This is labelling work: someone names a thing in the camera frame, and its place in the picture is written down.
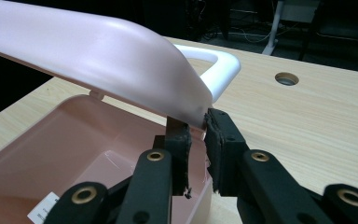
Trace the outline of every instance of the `box lid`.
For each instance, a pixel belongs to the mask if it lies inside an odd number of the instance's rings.
[[[176,47],[130,21],[0,1],[1,56],[202,128],[240,63],[224,52]],[[199,77],[185,56],[215,65]]]

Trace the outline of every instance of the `wooden table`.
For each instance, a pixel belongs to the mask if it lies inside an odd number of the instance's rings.
[[[220,49],[237,56],[242,69],[213,105],[233,118],[251,149],[263,149],[305,188],[344,183],[358,188],[358,72],[296,62],[184,40],[175,44]],[[208,63],[192,60],[199,73]],[[286,72],[299,78],[284,86]],[[53,78],[0,113],[0,148],[64,99],[88,90]],[[164,124],[163,118],[114,99],[107,103]],[[235,198],[213,195],[208,223],[241,223]]]

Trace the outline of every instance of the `black chair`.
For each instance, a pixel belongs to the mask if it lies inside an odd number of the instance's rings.
[[[298,57],[300,61],[303,60],[310,41],[316,37],[335,38],[334,42],[326,42],[328,44],[335,44],[338,40],[340,43],[358,44],[358,0],[321,0],[303,40]]]

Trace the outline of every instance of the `box handle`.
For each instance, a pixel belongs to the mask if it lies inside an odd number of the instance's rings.
[[[188,59],[213,63],[200,77],[211,91],[213,103],[222,95],[229,83],[241,70],[240,61],[232,54],[212,49],[175,45]]]

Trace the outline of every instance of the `pink plastic box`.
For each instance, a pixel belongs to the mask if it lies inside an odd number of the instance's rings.
[[[106,95],[188,123],[192,198],[174,197],[172,223],[205,222],[211,200],[203,116],[241,69],[225,52],[174,46],[115,18],[0,0],[0,55],[90,89],[67,99],[0,150],[0,223],[27,215],[51,192],[130,176],[165,127],[102,101]],[[213,66],[199,76],[186,58]]]

